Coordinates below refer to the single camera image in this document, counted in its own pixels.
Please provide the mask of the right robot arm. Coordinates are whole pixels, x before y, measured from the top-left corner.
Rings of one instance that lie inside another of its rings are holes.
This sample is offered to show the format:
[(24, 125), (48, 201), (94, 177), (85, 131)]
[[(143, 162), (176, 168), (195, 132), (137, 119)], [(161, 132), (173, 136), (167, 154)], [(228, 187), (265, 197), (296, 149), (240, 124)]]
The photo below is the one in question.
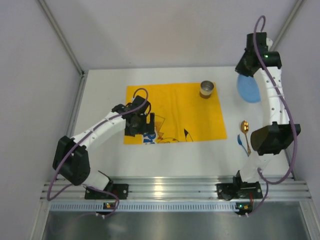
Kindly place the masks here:
[(237, 172), (242, 182), (257, 183), (271, 157), (278, 155), (294, 141), (286, 107), (283, 103), (282, 62), (277, 51), (269, 51), (266, 32), (246, 37), (244, 54), (236, 72), (254, 78), (257, 83), (263, 119), (261, 128), (250, 135), (253, 153)]

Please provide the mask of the blue plate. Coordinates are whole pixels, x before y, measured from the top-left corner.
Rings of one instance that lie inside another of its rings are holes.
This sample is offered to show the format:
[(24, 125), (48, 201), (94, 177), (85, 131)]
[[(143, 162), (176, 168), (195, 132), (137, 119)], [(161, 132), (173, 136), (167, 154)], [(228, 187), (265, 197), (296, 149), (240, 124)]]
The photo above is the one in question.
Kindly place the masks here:
[(253, 77), (239, 74), (236, 87), (245, 102), (255, 104), (261, 101), (258, 84)]

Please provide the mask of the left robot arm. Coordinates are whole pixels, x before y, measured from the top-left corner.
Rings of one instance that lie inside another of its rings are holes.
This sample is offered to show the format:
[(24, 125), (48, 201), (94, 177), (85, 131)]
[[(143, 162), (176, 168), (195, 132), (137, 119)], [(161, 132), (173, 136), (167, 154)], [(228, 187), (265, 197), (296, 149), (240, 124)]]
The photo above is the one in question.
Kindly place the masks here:
[(111, 179), (93, 168), (89, 152), (119, 132), (127, 137), (155, 134), (155, 114), (151, 103), (135, 96), (127, 105), (118, 104), (98, 123), (73, 137), (63, 136), (57, 143), (53, 169), (74, 186), (89, 186), (100, 191)]

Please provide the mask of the metal cup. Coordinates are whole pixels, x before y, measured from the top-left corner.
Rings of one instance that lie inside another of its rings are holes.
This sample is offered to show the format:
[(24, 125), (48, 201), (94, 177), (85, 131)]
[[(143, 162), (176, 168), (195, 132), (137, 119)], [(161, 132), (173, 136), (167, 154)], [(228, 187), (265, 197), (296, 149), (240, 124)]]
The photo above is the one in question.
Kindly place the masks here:
[(215, 85), (213, 82), (209, 80), (202, 81), (200, 83), (199, 95), (204, 99), (208, 99), (212, 96), (214, 88), (215, 88)]

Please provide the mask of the gold spoon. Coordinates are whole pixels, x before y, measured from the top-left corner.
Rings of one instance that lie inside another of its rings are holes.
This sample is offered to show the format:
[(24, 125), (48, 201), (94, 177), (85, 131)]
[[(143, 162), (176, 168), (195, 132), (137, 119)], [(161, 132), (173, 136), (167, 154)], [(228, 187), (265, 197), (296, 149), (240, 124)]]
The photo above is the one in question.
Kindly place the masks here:
[(241, 129), (241, 132), (245, 136), (246, 145), (247, 145), (247, 152), (248, 152), (248, 155), (250, 155), (251, 154), (251, 147), (250, 147), (249, 140), (248, 140), (249, 124), (246, 120), (243, 120), (241, 122), (240, 129)]

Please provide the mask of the yellow cloth placemat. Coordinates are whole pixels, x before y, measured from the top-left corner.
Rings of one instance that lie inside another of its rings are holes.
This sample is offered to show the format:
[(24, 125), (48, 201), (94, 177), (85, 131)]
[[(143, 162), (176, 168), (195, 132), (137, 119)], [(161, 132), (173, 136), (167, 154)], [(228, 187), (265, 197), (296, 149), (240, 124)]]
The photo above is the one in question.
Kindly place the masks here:
[(126, 145), (203, 142), (227, 139), (218, 91), (200, 95), (200, 83), (131, 85), (126, 102), (134, 93), (148, 97), (155, 114), (155, 135), (125, 136)]

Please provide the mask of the blue fork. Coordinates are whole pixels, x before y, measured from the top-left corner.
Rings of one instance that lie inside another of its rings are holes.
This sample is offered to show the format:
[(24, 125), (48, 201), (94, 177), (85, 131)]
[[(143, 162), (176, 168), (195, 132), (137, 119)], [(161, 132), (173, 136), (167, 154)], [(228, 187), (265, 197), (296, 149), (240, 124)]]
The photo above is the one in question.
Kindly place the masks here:
[(244, 144), (243, 144), (243, 142), (242, 142), (242, 140), (241, 140), (240, 134), (237, 135), (237, 142), (238, 142), (238, 144), (243, 148), (243, 150), (245, 151), (246, 155), (249, 156), (250, 154), (249, 154), (249, 152), (247, 151), (247, 149), (245, 148), (245, 146), (244, 146)]

